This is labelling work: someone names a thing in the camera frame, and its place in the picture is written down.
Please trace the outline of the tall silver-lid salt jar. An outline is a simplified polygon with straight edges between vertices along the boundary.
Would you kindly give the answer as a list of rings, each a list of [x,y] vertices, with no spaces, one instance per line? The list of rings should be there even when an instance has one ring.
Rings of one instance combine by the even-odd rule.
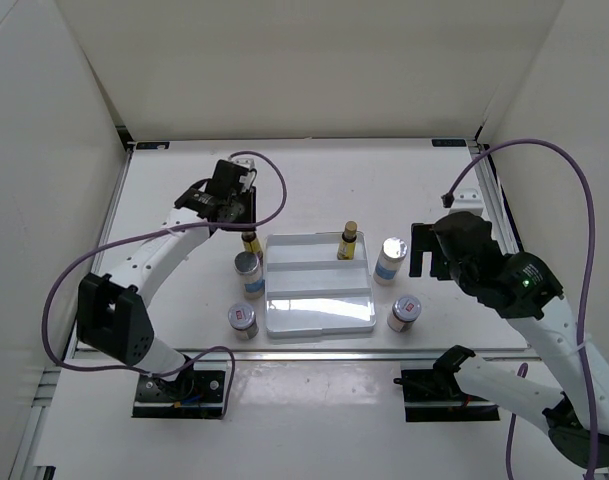
[[[390,285],[400,270],[408,254],[408,245],[398,237],[389,237],[383,241],[373,271],[373,279],[380,285]]]
[[[259,257],[243,251],[234,259],[234,269],[239,276],[243,294],[247,299],[257,299],[264,294],[265,280]]]

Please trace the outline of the yellow-label sauce bottle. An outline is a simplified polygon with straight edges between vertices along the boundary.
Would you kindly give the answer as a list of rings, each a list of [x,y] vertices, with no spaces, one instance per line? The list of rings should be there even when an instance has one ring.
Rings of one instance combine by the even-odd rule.
[[[263,250],[259,237],[255,231],[244,231],[241,233],[244,250],[255,254],[260,262],[263,262]]]
[[[348,221],[340,237],[337,250],[338,260],[352,260],[354,258],[355,246],[357,241],[357,223]]]

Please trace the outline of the short spice jar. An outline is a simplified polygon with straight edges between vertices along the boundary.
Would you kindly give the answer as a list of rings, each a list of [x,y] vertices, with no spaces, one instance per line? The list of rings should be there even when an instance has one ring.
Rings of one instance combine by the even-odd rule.
[[[252,305],[245,302],[237,303],[230,307],[227,317],[238,339],[250,340],[257,335],[259,328]]]
[[[395,332],[406,332],[419,318],[421,311],[421,302],[417,297],[403,295],[397,298],[391,305],[387,325]]]

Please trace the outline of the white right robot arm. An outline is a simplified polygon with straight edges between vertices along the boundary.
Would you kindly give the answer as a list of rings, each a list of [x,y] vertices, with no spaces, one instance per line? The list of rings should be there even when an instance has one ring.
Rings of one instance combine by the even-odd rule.
[[[609,467],[609,364],[578,340],[579,322],[550,268],[533,254],[502,252],[491,223],[465,211],[412,225],[410,276],[421,275],[425,253],[432,277],[454,281],[506,320],[559,384],[520,378],[456,345],[433,364],[436,393],[491,401],[541,430],[573,464],[588,468],[595,453],[597,467]]]

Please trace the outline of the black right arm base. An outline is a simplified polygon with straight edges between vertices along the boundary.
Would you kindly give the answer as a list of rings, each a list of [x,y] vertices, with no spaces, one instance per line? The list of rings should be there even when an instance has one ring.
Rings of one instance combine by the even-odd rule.
[[[456,345],[429,368],[406,368],[393,379],[402,389],[407,423],[459,423],[499,421],[498,406],[464,393],[454,374],[475,353]]]

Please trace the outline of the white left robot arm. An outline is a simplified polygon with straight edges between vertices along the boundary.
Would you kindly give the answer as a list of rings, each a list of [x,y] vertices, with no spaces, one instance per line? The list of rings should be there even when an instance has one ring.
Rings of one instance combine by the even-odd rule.
[[[172,400],[190,395],[194,377],[184,355],[156,337],[148,306],[156,292],[217,223],[255,220],[257,175],[250,158],[220,160],[210,178],[191,185],[175,200],[161,235],[143,241],[118,266],[87,274],[78,287],[77,337],[119,364],[160,374],[159,388]]]

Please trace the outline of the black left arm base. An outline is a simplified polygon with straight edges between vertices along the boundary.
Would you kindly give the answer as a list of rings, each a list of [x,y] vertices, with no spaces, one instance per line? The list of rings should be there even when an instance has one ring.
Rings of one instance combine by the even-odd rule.
[[[227,362],[198,363],[173,381],[140,375],[131,417],[136,419],[219,420],[228,408]]]

